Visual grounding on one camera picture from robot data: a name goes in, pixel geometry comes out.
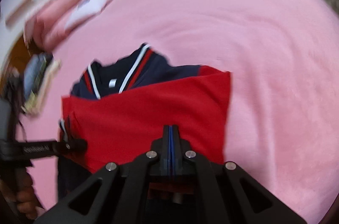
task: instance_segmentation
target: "silver screw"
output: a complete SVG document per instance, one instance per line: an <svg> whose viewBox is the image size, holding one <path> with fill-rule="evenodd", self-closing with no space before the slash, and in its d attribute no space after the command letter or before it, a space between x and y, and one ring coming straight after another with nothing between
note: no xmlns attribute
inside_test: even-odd
<svg viewBox="0 0 339 224"><path fill-rule="evenodd" d="M157 153L156 153L155 151L151 150L151 151L149 151L149 152L146 153L146 156L147 156L148 158L152 159L152 158L154 158L154 157L157 156Z"/></svg>
<svg viewBox="0 0 339 224"><path fill-rule="evenodd" d="M192 150L186 151L185 155L187 158L194 158L195 156L197 156L197 154Z"/></svg>
<svg viewBox="0 0 339 224"><path fill-rule="evenodd" d="M225 167L229 170L235 170L237 168L237 165L233 162L227 162L225 164Z"/></svg>
<svg viewBox="0 0 339 224"><path fill-rule="evenodd" d="M116 168L117 168L117 165L116 165L115 163L108 163L108 164L106 165L106 169L107 169L108 171L115 170Z"/></svg>

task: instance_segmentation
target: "white tag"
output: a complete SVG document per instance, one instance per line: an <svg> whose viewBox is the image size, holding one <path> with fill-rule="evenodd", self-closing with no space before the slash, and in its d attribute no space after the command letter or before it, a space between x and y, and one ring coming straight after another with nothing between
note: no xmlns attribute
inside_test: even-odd
<svg viewBox="0 0 339 224"><path fill-rule="evenodd" d="M109 88L115 87L116 82L117 82L117 79L116 79L116 78L115 78L115 79L112 79L112 80L110 81L110 84L108 85Z"/></svg>

